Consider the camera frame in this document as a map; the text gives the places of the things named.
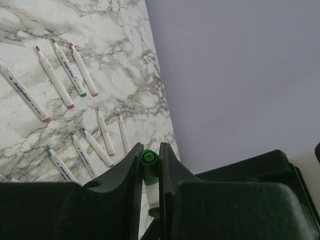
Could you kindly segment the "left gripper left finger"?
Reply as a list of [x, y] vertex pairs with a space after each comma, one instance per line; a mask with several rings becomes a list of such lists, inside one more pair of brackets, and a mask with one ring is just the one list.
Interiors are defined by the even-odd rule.
[[114, 167], [81, 189], [81, 240], [136, 240], [142, 200], [141, 154], [136, 143]]

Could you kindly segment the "yellow cap marker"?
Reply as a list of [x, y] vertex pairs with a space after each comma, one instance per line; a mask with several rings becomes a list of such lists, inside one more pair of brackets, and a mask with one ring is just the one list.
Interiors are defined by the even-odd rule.
[[119, 124], [120, 134], [121, 134], [122, 143], [123, 143], [123, 147], [124, 147], [124, 152], [127, 155], [131, 148], [130, 148], [128, 133], [126, 130], [125, 121], [123, 120], [121, 113], [118, 116], [118, 124]]

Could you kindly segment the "teal cap marker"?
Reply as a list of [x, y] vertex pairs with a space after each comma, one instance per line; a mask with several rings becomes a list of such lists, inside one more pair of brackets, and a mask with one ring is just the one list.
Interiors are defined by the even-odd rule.
[[52, 149], [50, 145], [46, 146], [47, 151], [50, 154], [50, 159], [56, 166], [56, 168], [60, 171], [66, 181], [76, 183], [80, 186], [81, 183], [76, 179], [76, 177], [72, 174], [71, 170], [67, 167], [65, 162], [60, 158], [60, 156]]

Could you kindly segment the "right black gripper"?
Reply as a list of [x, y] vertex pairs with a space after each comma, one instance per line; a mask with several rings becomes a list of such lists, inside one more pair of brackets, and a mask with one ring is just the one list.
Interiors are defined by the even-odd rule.
[[278, 183], [288, 186], [297, 196], [311, 230], [320, 231], [320, 216], [300, 169], [279, 150], [245, 159], [195, 175], [202, 181]]

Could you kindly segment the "pink cap marker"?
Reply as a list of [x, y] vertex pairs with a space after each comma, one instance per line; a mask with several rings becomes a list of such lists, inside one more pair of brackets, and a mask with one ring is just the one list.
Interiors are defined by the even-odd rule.
[[86, 84], [87, 84], [87, 87], [89, 89], [89, 92], [90, 94], [93, 96], [93, 97], [97, 97], [99, 95], [99, 92], [87, 70], [87, 67], [80, 55], [80, 53], [77, 51], [76, 47], [74, 46], [73, 43], [70, 43], [69, 46], [71, 47], [71, 50], [72, 50], [72, 56], [80, 70], [80, 73], [82, 75], [82, 77], [84, 78]]

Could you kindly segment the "grey cap marker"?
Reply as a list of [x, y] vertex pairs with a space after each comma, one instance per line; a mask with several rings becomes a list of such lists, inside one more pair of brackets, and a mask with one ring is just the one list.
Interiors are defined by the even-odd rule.
[[13, 182], [13, 183], [19, 183], [20, 181], [17, 180], [16, 178], [14, 178], [11, 175], [6, 175], [5, 178], [9, 181], [9, 182]]

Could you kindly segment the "light blue marker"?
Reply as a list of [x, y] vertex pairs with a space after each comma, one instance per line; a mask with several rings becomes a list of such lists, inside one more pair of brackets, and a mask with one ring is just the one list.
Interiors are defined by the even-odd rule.
[[97, 178], [98, 173], [97, 173], [96, 169], [94, 168], [94, 166], [91, 162], [91, 159], [90, 159], [89, 155], [87, 154], [86, 150], [84, 149], [84, 147], [82, 146], [82, 144], [80, 143], [79, 139], [76, 137], [76, 135], [73, 131], [70, 133], [70, 135], [72, 137], [73, 145], [74, 145], [78, 155], [80, 156], [81, 160], [83, 161], [90, 176], [92, 177], [92, 179]]

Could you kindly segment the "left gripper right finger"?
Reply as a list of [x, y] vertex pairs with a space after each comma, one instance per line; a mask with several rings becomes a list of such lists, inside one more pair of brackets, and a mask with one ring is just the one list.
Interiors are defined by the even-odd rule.
[[178, 209], [175, 200], [180, 197], [183, 186], [201, 180], [178, 160], [171, 144], [162, 142], [159, 149], [159, 227], [160, 239], [172, 237], [173, 219]]

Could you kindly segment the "peach cap marker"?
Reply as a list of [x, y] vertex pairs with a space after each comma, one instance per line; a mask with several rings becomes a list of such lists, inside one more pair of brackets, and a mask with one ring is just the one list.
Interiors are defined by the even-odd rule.
[[0, 62], [0, 72], [43, 122], [48, 123], [51, 121], [50, 115], [41, 107], [40, 103], [28, 91], [19, 78], [2, 61]]

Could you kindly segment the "brown cap marker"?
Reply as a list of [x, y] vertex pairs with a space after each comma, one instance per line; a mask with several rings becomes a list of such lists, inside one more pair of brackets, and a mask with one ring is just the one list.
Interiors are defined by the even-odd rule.
[[108, 155], [111, 157], [114, 157], [116, 155], [116, 152], [114, 150], [114, 147], [113, 147], [113, 144], [111, 141], [111, 137], [110, 137], [109, 131], [107, 129], [107, 125], [106, 125], [105, 120], [101, 114], [100, 109], [98, 107], [96, 107], [95, 109], [96, 109], [96, 114], [97, 114], [97, 122], [100, 127]]

